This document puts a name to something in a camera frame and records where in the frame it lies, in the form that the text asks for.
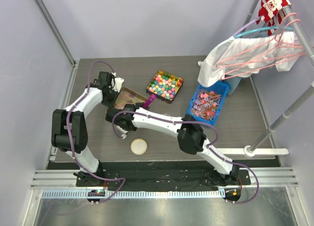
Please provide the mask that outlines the dark tin of star candies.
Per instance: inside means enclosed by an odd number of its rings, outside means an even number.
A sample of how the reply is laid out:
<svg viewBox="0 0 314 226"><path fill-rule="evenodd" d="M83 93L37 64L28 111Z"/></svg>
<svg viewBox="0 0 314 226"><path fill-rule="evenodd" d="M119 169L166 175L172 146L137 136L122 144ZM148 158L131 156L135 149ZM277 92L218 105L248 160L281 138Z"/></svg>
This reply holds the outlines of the dark tin of star candies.
<svg viewBox="0 0 314 226"><path fill-rule="evenodd" d="M154 94L157 99L172 104L184 83L182 77L158 70L146 87L148 95Z"/></svg>

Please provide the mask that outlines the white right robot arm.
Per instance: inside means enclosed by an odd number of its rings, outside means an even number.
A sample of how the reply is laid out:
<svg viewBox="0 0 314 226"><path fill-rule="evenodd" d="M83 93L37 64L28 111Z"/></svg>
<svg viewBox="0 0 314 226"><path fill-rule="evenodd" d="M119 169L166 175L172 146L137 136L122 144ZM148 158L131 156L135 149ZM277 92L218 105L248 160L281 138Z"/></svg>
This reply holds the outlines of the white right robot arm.
<svg viewBox="0 0 314 226"><path fill-rule="evenodd" d="M127 104L123 110L109 108L105 119L112 123L114 131L120 128L123 137L126 137L129 131L136 131L138 128L170 135L177 139L181 151L198 155L211 164L226 184L233 184L239 179L239 165L213 145L218 140L215 127L197 121L191 115L170 117L148 111L135 104Z"/></svg>

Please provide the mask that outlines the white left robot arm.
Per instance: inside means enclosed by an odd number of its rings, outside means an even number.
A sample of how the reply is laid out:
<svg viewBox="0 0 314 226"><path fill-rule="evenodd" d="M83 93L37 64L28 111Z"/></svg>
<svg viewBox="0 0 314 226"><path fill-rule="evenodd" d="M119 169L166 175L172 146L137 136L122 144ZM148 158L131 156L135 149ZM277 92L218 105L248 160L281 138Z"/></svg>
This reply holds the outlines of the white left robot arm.
<svg viewBox="0 0 314 226"><path fill-rule="evenodd" d="M105 174L87 145L86 118L99 104L113 107L123 83L124 79L116 73L100 72L72 104L52 114L52 146L71 156L93 186L100 186Z"/></svg>

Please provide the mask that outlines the gold tin of popsicle candies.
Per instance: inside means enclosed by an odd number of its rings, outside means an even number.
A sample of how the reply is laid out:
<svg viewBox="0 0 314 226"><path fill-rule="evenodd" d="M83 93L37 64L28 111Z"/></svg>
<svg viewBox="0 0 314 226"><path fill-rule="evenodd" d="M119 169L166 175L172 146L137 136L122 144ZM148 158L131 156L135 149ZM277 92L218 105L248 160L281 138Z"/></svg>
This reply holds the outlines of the gold tin of popsicle candies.
<svg viewBox="0 0 314 226"><path fill-rule="evenodd" d="M147 100L143 95L127 88L122 87L117 100L114 103L115 109L124 109L126 104L144 103Z"/></svg>

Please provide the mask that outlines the magenta plastic scoop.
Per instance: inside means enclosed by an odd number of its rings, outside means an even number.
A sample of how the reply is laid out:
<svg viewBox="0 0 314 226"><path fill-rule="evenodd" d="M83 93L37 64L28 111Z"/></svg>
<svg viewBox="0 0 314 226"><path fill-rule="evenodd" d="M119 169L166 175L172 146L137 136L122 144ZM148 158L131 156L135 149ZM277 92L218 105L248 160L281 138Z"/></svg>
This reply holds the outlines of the magenta plastic scoop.
<svg viewBox="0 0 314 226"><path fill-rule="evenodd" d="M143 103L142 108L147 109L155 99L155 94L151 94L150 97Z"/></svg>

